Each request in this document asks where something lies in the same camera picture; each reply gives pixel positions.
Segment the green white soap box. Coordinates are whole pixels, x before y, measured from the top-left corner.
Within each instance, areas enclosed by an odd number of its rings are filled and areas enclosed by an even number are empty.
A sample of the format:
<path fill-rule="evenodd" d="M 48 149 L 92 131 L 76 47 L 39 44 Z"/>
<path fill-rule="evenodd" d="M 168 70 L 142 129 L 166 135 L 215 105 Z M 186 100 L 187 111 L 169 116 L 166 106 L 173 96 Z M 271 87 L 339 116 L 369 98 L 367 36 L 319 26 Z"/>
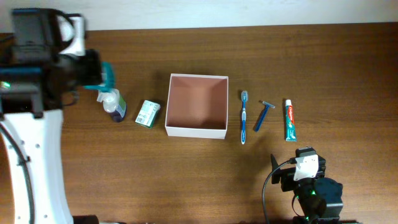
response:
<path fill-rule="evenodd" d="M 136 117 L 135 123 L 145 128 L 151 129 L 154 125 L 159 110 L 160 105 L 158 103 L 144 100 L 142 107 Z"/>

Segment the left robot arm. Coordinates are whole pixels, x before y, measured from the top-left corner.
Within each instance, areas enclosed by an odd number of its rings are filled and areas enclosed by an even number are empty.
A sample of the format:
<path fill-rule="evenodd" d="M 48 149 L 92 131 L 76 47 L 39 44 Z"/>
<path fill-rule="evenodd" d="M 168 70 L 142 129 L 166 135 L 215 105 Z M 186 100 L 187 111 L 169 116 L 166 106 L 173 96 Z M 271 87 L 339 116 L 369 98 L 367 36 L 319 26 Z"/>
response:
<path fill-rule="evenodd" d="M 85 18 L 57 9 L 11 11 L 14 43 L 1 66 L 1 136 L 16 223 L 83 223 L 68 207 L 61 138 L 63 97 L 103 81 L 97 51 L 85 49 Z"/>

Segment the toothpaste tube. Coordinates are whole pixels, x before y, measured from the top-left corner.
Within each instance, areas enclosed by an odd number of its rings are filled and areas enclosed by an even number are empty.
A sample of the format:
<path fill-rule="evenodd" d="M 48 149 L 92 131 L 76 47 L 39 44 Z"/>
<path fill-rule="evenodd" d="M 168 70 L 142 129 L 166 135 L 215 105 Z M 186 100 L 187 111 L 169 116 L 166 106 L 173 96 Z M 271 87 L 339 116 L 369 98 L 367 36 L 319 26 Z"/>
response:
<path fill-rule="evenodd" d="M 285 101 L 286 138 L 288 142 L 297 142 L 295 130 L 294 111 L 291 100 Z"/>

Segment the clear pump soap bottle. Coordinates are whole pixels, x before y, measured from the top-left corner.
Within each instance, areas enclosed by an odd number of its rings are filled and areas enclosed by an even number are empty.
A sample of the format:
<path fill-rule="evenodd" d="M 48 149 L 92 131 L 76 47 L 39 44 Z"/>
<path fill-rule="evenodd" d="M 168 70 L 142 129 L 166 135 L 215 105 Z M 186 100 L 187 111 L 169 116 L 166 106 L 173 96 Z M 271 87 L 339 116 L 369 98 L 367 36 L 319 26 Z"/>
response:
<path fill-rule="evenodd" d="M 110 89 L 108 92 L 99 91 L 97 102 L 103 104 L 103 109 L 114 122 L 120 123 L 124 120 L 127 103 L 117 89 Z"/>

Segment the blue white toothbrush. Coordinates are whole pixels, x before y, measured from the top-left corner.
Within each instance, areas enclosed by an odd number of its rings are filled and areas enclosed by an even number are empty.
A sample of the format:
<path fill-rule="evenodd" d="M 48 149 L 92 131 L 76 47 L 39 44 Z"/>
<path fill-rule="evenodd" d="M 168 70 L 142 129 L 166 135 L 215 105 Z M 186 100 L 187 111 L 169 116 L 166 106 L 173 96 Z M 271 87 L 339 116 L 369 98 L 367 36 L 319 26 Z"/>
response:
<path fill-rule="evenodd" d="M 248 101 L 248 92 L 246 90 L 242 91 L 241 100 L 243 102 L 242 112 L 241 112 L 241 122 L 242 122 L 241 144 L 245 144 L 246 143 L 246 103 Z"/>

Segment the teal mouthwash bottle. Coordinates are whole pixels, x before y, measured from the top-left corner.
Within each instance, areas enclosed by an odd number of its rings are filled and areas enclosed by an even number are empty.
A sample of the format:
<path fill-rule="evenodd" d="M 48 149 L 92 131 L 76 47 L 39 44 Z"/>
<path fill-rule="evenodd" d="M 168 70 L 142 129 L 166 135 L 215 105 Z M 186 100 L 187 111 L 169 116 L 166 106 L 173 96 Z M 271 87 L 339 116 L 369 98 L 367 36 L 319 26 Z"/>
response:
<path fill-rule="evenodd" d="M 86 85 L 83 88 L 86 90 L 97 90 L 100 92 L 110 92 L 115 87 L 114 71 L 110 63 L 101 63 L 101 76 L 103 82 L 99 85 Z"/>

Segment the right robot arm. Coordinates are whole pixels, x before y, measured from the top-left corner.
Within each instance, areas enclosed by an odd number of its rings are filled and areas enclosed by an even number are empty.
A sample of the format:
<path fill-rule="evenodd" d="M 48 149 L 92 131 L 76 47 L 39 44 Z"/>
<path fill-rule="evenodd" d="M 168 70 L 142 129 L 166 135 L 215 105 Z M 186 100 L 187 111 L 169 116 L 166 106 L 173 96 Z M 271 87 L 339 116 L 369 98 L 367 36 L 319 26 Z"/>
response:
<path fill-rule="evenodd" d="M 271 156 L 271 183 L 280 184 L 283 192 L 294 193 L 302 215 L 293 223 L 339 223 L 343 209 L 343 185 L 325 176 L 326 160 L 314 150 L 297 152 L 295 157 L 278 164 Z"/>

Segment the blue disposable razor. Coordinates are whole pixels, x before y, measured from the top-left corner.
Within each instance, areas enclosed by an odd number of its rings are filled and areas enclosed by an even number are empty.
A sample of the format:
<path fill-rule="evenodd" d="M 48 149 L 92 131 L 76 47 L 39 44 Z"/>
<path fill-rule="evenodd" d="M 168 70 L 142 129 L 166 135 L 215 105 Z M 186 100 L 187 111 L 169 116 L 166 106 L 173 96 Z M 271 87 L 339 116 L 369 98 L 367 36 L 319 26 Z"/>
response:
<path fill-rule="evenodd" d="M 256 125 L 254 127 L 254 131 L 255 132 L 258 132 L 260 130 L 260 128 L 261 128 L 261 126 L 262 126 L 262 124 L 263 124 L 263 122 L 265 120 L 265 117 L 267 116 L 268 110 L 270 108 L 272 108 L 272 109 L 275 108 L 274 105 L 272 105 L 272 104 L 270 104 L 270 103 L 268 103 L 266 101 L 261 101 L 261 103 L 264 105 L 264 109 L 262 110 L 262 112 L 261 112 L 261 114 L 259 116 L 259 119 L 257 120 L 257 123 L 256 123 Z"/>

